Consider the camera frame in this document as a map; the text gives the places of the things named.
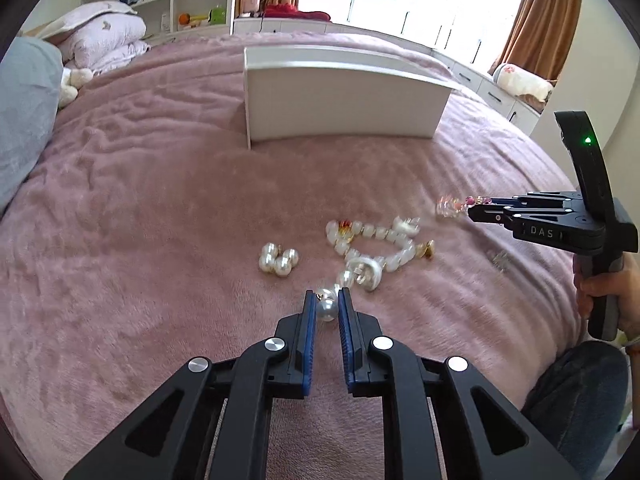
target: white plush toy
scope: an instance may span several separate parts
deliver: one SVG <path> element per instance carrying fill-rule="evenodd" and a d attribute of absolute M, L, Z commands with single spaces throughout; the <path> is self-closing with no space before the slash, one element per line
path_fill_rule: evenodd
<path fill-rule="evenodd" d="M 88 68 L 67 68 L 62 71 L 62 81 L 60 82 L 60 98 L 58 109 L 64 108 L 76 97 L 78 90 L 94 78 L 94 73 Z"/>

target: jeans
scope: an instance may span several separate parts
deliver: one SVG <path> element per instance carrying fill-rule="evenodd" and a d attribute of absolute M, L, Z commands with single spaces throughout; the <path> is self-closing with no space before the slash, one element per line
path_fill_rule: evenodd
<path fill-rule="evenodd" d="M 620 423 L 628 385 L 626 359 L 601 341 L 563 354 L 539 378 L 522 414 L 591 480 Z"/>

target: bed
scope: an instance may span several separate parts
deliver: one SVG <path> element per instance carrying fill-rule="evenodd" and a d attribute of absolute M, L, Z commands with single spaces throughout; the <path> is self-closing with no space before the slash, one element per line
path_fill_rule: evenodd
<path fill-rule="evenodd" d="M 377 38 L 300 32 L 166 44 L 85 86 L 0 221 L 0 416 L 44 480 L 190 357 L 239 355 L 331 283 L 344 267 L 332 219 L 422 218 L 436 257 L 357 289 L 356 308 L 418 354 L 466 356 L 518 407 L 581 338 L 567 253 L 434 216 L 444 194 L 571 189 L 542 149 L 460 87 L 432 140 L 248 150 L 242 52 L 263 43 L 364 48 L 453 81 Z M 285 280 L 258 269 L 270 241 L 300 252 Z M 380 402 L 348 396 L 337 323 L 319 326 L 314 354 L 310 398 L 274 405 L 268 478 L 381 479 Z"/>

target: wall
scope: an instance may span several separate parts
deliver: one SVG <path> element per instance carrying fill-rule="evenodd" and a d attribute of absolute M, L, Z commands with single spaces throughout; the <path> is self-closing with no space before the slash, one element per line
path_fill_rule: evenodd
<path fill-rule="evenodd" d="M 40 0 L 21 29 L 26 32 L 44 23 L 52 22 L 78 5 L 80 0 Z"/>
<path fill-rule="evenodd" d="M 640 72 L 625 111 L 604 149 L 609 181 L 614 196 L 640 226 Z"/>
<path fill-rule="evenodd" d="M 640 50 L 607 0 L 582 0 L 574 42 L 558 84 L 531 134 L 575 181 L 571 158 L 560 140 L 556 110 L 586 110 L 604 147 L 628 101 Z"/>

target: gray pillow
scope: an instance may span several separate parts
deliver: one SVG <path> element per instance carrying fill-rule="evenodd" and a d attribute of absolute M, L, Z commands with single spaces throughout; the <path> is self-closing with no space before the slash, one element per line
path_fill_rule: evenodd
<path fill-rule="evenodd" d="M 0 62 L 0 216 L 49 142 L 62 56 L 50 43 L 15 38 Z"/>

